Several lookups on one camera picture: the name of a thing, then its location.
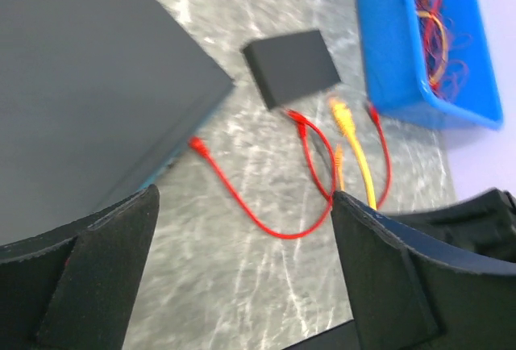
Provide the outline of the large black network switch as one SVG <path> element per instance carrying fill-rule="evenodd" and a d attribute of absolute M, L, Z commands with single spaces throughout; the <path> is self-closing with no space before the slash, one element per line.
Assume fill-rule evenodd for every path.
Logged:
<path fill-rule="evenodd" d="M 1 0 L 1 241 L 148 185 L 232 87 L 157 0 Z"/>

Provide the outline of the small black network switch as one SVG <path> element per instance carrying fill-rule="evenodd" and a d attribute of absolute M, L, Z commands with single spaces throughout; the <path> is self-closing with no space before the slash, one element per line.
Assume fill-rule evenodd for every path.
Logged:
<path fill-rule="evenodd" d="M 268 110 L 341 82 L 319 29 L 252 40 L 241 52 Z"/>

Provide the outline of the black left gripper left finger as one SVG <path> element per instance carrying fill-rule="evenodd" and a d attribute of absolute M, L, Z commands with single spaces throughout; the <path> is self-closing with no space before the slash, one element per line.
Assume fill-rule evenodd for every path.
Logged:
<path fill-rule="evenodd" d="M 120 349 L 160 209 L 150 185 L 1 247 L 3 349 Z"/>

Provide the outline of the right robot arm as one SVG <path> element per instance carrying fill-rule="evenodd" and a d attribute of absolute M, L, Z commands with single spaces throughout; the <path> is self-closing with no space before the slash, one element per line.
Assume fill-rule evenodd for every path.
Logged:
<path fill-rule="evenodd" d="M 452 206 L 387 216 L 458 248 L 515 262 L 515 197 L 508 191 L 491 189 Z"/>

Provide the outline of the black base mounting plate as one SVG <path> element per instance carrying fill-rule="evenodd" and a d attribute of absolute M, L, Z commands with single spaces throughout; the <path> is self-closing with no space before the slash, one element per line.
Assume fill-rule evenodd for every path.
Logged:
<path fill-rule="evenodd" d="M 292 344 L 285 350 L 361 350 L 354 320 Z"/>

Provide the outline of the blue plastic bin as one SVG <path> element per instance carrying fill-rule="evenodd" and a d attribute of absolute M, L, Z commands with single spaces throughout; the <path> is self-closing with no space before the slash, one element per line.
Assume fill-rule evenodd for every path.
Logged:
<path fill-rule="evenodd" d="M 434 130 L 504 123 L 501 99 L 478 0 L 443 0 L 455 34 L 472 42 L 450 53 L 468 76 L 449 101 L 432 92 L 426 75 L 414 0 L 356 0 L 369 100 L 383 115 Z"/>

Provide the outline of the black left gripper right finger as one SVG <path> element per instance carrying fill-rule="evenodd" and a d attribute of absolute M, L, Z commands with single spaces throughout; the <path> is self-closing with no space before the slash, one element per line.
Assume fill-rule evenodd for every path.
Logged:
<path fill-rule="evenodd" d="M 389 218 L 344 192 L 331 220 L 363 349 L 512 349 L 515 262 Z"/>

